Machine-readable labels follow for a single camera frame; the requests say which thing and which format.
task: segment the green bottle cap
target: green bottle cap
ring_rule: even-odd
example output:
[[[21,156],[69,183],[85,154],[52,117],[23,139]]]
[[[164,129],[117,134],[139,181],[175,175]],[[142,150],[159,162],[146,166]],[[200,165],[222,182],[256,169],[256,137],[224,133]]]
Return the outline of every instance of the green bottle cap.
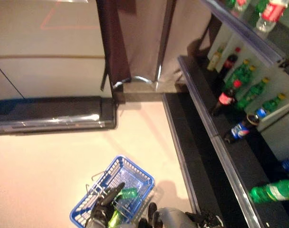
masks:
[[[281,100],[283,100],[283,99],[286,98],[286,96],[285,96],[285,94],[283,94],[283,93],[279,93],[279,94],[278,94],[278,98],[281,99]]]

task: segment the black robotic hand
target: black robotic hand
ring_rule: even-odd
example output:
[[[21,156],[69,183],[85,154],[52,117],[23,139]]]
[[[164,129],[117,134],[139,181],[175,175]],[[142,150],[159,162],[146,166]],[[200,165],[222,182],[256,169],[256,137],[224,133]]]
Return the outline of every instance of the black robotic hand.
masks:
[[[85,223],[86,228],[108,228],[108,222],[111,220],[115,211],[112,201],[124,186],[125,183],[122,182],[116,188],[106,190],[107,195],[104,198],[101,196],[98,198],[90,217]]]

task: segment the black shelf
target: black shelf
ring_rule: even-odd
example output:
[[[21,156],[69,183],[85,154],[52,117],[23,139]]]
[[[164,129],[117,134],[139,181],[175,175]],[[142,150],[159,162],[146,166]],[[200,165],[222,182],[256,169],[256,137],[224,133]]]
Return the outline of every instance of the black shelf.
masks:
[[[218,93],[217,89],[212,90],[213,77],[205,75],[205,70],[201,69],[197,61],[190,57],[180,56],[178,61],[185,75],[191,98],[213,143],[248,226],[268,227],[269,224],[270,227],[289,228],[289,217],[280,202],[253,204],[247,196],[252,187],[270,181],[247,140],[227,144],[222,139],[222,136],[243,117],[243,112],[237,113],[236,117],[224,114],[211,117],[209,110],[215,105]]]

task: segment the red label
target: red label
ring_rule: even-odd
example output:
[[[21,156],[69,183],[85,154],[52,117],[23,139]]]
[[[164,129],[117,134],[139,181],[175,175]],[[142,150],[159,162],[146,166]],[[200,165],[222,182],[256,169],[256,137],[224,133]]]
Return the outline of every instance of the red label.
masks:
[[[265,8],[262,14],[262,18],[267,21],[277,22],[283,15],[285,8],[285,6],[277,5],[270,2]]]
[[[247,0],[237,0],[237,2],[240,6],[242,6],[242,5],[246,4]]]
[[[219,101],[223,104],[223,105],[230,105],[231,101],[233,99],[231,97],[227,97],[226,94],[222,93],[219,97]]]
[[[224,67],[226,67],[227,69],[231,69],[233,67],[233,62],[226,60],[226,62],[224,63]]]

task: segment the green bottle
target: green bottle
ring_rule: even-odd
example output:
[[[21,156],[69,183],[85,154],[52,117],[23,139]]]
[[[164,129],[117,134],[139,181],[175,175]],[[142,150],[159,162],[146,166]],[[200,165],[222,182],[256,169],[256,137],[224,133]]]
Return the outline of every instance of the green bottle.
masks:
[[[248,64],[249,64],[249,60],[244,59],[243,64],[240,65],[238,68],[236,68],[234,70],[234,72],[230,75],[230,77],[228,78],[224,88],[222,89],[223,92],[229,88],[233,87],[233,82],[238,79],[239,76],[242,76],[245,74],[245,72],[248,71]]]
[[[259,3],[255,6],[255,12],[257,14],[262,13],[268,3],[269,3],[269,0],[260,0]]]
[[[122,189],[118,196],[122,196],[122,199],[130,199],[130,198],[136,198],[137,197],[137,188],[128,188],[128,189]]]
[[[289,200],[289,180],[254,187],[249,194],[255,203]]]
[[[238,76],[238,79],[241,81],[243,86],[247,85],[250,82],[254,70],[255,70],[255,66],[251,65],[249,69],[245,70],[245,73],[243,75]]]
[[[247,93],[243,96],[241,100],[236,103],[236,108],[239,110],[244,109],[249,105],[255,98],[257,98],[264,90],[265,85],[269,82],[269,78],[263,78],[259,83],[250,87]]]
[[[226,0],[225,5],[226,5],[228,8],[232,9],[232,8],[234,7],[234,5],[235,5],[235,1],[236,1],[236,0]]]
[[[280,93],[275,98],[273,98],[269,101],[265,101],[263,103],[262,107],[255,111],[256,115],[259,118],[264,118],[265,116],[269,115],[274,110],[276,110],[280,101],[285,99],[285,98],[286,98],[286,96],[284,94]]]

